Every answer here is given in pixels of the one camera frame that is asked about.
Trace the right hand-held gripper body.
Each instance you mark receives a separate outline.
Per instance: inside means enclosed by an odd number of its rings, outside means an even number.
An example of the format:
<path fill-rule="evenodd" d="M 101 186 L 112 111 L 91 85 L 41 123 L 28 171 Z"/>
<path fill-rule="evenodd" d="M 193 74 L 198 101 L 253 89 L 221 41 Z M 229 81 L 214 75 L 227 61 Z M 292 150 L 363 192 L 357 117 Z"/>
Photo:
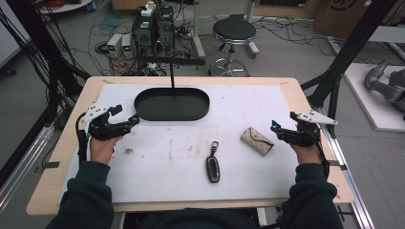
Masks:
<path fill-rule="evenodd" d="M 276 133 L 278 139 L 286 143 L 310 147 L 320 141 L 319 124 L 337 125 L 338 122 L 314 110 L 298 114 L 296 130 L 282 128 Z"/>

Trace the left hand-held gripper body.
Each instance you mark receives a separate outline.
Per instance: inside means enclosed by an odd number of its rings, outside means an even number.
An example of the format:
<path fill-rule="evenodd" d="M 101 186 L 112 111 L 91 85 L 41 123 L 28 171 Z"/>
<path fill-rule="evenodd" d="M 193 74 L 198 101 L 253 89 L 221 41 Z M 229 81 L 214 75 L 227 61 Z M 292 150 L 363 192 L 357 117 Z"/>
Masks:
<path fill-rule="evenodd" d="M 88 131 L 80 130 L 79 139 L 81 141 L 87 140 L 88 136 L 98 140 L 108 140 L 114 137 L 124 136 L 131 132 L 129 122 L 123 121 L 116 124 L 111 124 L 108 119 L 108 109 L 98 103 L 94 103 L 87 112 L 79 116 L 79 122 L 83 125 L 89 123 Z"/>

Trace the beige felt pouch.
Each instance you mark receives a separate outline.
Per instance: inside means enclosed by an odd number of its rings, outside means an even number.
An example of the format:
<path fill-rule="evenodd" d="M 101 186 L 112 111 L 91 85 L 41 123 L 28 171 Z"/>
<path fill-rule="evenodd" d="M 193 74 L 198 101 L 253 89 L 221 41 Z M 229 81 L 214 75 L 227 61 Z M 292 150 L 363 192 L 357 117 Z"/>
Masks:
<path fill-rule="evenodd" d="M 269 138 L 261 134 L 253 127 L 248 127 L 244 131 L 241 136 L 241 141 L 246 143 L 262 156 L 266 156 L 274 147 L 274 143 Z"/>

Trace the black oval tray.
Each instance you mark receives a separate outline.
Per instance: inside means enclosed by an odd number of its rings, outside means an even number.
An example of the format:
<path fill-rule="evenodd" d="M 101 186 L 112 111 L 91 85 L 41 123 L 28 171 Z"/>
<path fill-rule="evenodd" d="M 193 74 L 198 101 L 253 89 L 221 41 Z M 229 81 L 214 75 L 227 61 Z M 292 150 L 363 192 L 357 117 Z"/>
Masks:
<path fill-rule="evenodd" d="M 137 95 L 134 107 L 148 121 L 194 121 L 209 111 L 208 94 L 196 88 L 150 88 Z"/>

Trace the black car key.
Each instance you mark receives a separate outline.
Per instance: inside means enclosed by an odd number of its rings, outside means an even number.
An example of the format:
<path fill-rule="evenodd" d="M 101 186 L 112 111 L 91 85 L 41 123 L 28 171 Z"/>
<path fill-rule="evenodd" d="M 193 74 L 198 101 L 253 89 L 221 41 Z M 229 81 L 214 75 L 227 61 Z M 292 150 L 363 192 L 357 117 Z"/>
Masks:
<path fill-rule="evenodd" d="M 205 168 L 207 172 L 207 177 L 212 183 L 217 183 L 220 181 L 221 171 L 218 159 L 215 157 L 219 147 L 218 141 L 213 141 L 210 147 L 210 155 L 205 160 Z"/>

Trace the person's right hand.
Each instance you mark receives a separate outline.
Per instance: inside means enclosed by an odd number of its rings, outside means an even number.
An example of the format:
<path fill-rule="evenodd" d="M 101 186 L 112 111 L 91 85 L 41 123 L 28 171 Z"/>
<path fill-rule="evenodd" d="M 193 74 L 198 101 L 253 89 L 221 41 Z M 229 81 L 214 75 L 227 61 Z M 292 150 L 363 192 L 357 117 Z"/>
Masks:
<path fill-rule="evenodd" d="M 319 150 L 314 145 L 310 147 L 302 147 L 290 144 L 290 148 L 295 152 L 297 161 L 300 165 L 320 164 L 322 161 Z"/>

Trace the person's left hand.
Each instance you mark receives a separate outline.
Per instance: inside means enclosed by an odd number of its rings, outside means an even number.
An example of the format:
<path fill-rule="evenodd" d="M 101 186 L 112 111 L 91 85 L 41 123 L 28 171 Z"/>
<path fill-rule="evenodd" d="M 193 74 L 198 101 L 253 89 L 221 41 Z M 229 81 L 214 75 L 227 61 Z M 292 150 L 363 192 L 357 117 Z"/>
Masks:
<path fill-rule="evenodd" d="M 91 161 L 108 164 L 112 158 L 114 147 L 119 142 L 119 137 L 108 140 L 98 140 L 94 137 L 90 139 L 90 158 Z"/>

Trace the dark tape strip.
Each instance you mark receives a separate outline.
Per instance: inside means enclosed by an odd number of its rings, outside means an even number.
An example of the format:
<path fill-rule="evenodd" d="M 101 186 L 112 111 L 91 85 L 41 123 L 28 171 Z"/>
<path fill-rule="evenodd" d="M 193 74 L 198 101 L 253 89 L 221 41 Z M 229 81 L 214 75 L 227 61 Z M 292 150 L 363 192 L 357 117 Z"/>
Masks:
<path fill-rule="evenodd" d="M 346 164 L 341 164 L 338 160 L 328 160 L 328 163 L 330 166 L 337 166 L 339 167 L 342 171 L 348 170 L 348 167 Z"/>
<path fill-rule="evenodd" d="M 41 166 L 35 167 L 34 172 L 37 174 L 42 174 L 46 169 L 58 168 L 59 164 L 59 161 L 46 162 Z"/>

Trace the white table mat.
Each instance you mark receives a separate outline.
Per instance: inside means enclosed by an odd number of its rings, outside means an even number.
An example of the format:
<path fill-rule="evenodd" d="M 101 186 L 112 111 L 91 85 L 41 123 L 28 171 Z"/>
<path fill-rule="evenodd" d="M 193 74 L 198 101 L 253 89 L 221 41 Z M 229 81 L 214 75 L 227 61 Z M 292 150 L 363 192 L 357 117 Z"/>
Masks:
<path fill-rule="evenodd" d="M 289 146 L 270 130 L 275 120 L 294 128 L 278 86 L 204 85 L 207 115 L 196 121 L 147 121 L 115 147 L 108 184 L 115 203 L 286 198 L 297 165 Z M 241 136 L 253 127 L 274 147 L 260 155 Z M 221 177 L 205 168 L 213 141 Z"/>

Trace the white power supply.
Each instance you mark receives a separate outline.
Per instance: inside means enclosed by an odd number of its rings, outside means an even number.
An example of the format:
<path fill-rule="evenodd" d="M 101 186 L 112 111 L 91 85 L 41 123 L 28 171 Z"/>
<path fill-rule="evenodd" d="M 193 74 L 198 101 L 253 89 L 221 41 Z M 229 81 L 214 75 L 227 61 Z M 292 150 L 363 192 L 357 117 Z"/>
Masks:
<path fill-rule="evenodd" d="M 134 57 L 134 43 L 132 40 L 132 35 L 130 33 L 122 35 L 121 47 L 122 53 L 126 58 Z"/>
<path fill-rule="evenodd" d="M 113 58 L 119 58 L 122 54 L 122 35 L 120 33 L 114 34 L 107 42 L 109 54 Z"/>

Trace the white floor board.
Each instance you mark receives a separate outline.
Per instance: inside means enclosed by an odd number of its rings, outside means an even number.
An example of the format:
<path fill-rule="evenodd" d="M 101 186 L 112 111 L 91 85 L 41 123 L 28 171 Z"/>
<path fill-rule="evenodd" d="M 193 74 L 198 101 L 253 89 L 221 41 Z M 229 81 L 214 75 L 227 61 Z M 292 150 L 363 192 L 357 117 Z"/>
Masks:
<path fill-rule="evenodd" d="M 405 133 L 405 113 L 397 110 L 382 94 L 364 87 L 366 74 L 372 68 L 372 64 L 352 63 L 345 72 L 349 87 L 375 130 Z"/>

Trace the black computer tower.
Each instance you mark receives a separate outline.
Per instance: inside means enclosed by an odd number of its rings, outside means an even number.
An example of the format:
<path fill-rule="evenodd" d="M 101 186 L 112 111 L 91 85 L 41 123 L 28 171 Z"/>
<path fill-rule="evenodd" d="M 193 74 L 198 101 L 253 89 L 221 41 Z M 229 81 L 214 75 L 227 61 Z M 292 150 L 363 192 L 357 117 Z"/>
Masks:
<path fill-rule="evenodd" d="M 155 14 L 142 16 L 142 9 L 137 9 L 132 34 L 136 46 L 137 55 L 153 55 L 154 45 L 157 41 L 157 23 Z"/>
<path fill-rule="evenodd" d="M 173 48 L 173 7 L 161 6 L 156 11 L 160 45 L 166 50 Z"/>

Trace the white desk leg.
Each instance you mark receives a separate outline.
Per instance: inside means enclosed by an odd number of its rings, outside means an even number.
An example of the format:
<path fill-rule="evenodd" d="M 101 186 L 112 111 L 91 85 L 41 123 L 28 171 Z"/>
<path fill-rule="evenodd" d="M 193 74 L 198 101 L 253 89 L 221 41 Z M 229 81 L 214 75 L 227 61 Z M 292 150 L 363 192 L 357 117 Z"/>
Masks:
<path fill-rule="evenodd" d="M 248 23 L 252 22 L 252 17 L 253 17 L 253 14 L 254 14 L 254 9 L 255 9 L 256 2 L 257 2 L 257 0 L 248 0 L 246 14 L 245 14 L 245 20 Z M 255 45 L 254 39 L 251 38 L 247 45 L 248 45 L 250 51 L 252 52 L 252 58 L 255 58 L 260 53 L 260 51 L 257 48 L 257 46 Z"/>
<path fill-rule="evenodd" d="M 199 3 L 200 0 L 193 0 L 193 30 L 191 35 L 198 57 L 205 59 L 205 51 L 199 35 Z"/>

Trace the black round stool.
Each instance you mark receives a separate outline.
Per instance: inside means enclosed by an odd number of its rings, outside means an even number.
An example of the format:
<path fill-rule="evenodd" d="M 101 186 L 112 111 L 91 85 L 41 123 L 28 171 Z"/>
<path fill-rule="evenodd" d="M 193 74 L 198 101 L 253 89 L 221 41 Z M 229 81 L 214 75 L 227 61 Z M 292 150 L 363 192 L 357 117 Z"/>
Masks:
<path fill-rule="evenodd" d="M 248 76 L 246 66 L 234 58 L 235 45 L 247 45 L 251 38 L 255 39 L 256 29 L 236 15 L 217 21 L 213 26 L 213 35 L 222 42 L 221 51 L 225 45 L 229 45 L 226 58 L 217 59 L 208 69 L 209 75 L 215 76 Z"/>

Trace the white power strip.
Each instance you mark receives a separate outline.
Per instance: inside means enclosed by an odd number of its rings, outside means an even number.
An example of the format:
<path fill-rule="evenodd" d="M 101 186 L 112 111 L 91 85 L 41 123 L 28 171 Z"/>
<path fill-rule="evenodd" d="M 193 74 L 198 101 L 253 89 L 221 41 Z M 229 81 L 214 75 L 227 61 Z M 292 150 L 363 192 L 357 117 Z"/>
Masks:
<path fill-rule="evenodd" d="M 155 11 L 156 7 L 157 5 L 154 1 L 148 1 L 145 7 L 142 9 L 141 15 L 150 17 Z"/>

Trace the large cardboard box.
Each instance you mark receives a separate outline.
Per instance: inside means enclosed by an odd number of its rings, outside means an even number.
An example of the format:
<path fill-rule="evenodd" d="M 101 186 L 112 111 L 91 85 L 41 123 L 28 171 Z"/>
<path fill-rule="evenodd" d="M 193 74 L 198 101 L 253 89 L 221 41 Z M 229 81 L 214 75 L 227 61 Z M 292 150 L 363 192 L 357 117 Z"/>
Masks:
<path fill-rule="evenodd" d="M 315 33 L 348 38 L 373 0 L 319 0 L 313 19 Z"/>

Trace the round white table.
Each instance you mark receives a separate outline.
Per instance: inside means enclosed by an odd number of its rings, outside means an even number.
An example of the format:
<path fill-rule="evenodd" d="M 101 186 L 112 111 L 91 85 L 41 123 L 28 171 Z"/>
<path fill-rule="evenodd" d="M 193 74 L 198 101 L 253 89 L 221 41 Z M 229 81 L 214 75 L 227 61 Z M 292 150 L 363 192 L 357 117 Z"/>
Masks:
<path fill-rule="evenodd" d="M 83 8 L 89 4 L 92 4 L 94 0 L 81 0 L 80 3 L 75 3 L 75 4 L 69 4 L 66 3 L 60 8 L 50 8 L 49 10 L 46 7 L 40 7 L 39 11 L 41 13 L 60 13 L 60 12 L 66 12 L 66 11 L 71 11 L 71 10 L 77 10 L 80 8 Z"/>

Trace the person's torso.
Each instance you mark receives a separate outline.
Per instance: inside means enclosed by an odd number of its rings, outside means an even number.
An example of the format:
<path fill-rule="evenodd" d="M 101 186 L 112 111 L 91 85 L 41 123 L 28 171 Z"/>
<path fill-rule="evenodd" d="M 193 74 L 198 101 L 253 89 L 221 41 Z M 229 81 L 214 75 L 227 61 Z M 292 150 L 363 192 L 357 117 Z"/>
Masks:
<path fill-rule="evenodd" d="M 123 229 L 276 229 L 280 221 L 261 225 L 253 209 L 199 209 L 129 213 Z"/>

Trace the aluminium rail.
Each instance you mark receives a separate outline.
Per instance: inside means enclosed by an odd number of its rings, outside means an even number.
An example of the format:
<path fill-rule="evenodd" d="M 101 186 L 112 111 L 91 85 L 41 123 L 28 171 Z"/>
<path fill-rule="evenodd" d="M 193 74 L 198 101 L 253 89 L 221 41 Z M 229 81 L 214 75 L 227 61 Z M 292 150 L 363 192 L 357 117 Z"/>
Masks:
<path fill-rule="evenodd" d="M 348 170 L 345 171 L 342 171 L 337 166 L 330 167 L 329 179 L 336 186 L 339 194 L 339 198 L 335 203 L 337 205 L 347 204 L 350 207 L 349 212 L 340 213 L 341 219 L 344 218 L 344 215 L 353 216 L 359 229 L 375 229 L 337 138 L 332 136 L 330 127 L 327 124 L 321 124 L 320 128 L 322 130 L 322 142 L 327 159 L 338 160 L 341 164 L 346 164 L 348 167 Z"/>
<path fill-rule="evenodd" d="M 43 150 L 51 140 L 54 133 L 54 126 L 43 127 L 34 139 L 28 144 L 28 148 L 23 151 L 23 156 L 11 171 L 11 175 L 5 184 L 0 188 L 0 216 L 7 208 L 14 194 L 22 184 L 34 163 L 38 160 Z"/>

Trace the black frame post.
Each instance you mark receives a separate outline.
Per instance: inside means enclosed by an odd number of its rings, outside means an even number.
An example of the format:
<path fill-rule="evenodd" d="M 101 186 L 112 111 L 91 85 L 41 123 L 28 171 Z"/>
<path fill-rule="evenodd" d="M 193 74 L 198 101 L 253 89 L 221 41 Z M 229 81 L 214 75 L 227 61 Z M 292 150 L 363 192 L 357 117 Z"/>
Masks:
<path fill-rule="evenodd" d="M 78 78 L 86 81 L 91 77 L 62 56 L 33 0 L 6 0 L 6 3 L 27 32 L 32 45 L 23 40 L 23 35 L 13 27 L 1 8 L 0 22 L 32 62 L 35 72 L 45 84 L 48 105 L 26 134 L 27 143 L 21 142 L 0 169 L 0 189 L 10 179 L 39 130 L 56 118 L 59 103 L 66 97 L 74 98 L 81 93 L 83 87 L 78 83 Z"/>
<path fill-rule="evenodd" d="M 339 96 L 340 82 L 344 73 L 369 41 L 384 17 L 397 0 L 372 0 L 353 32 L 326 71 L 301 85 L 303 91 L 316 86 L 314 92 L 307 97 L 313 108 L 322 108 L 327 97 L 330 98 L 328 117 L 335 119 Z"/>

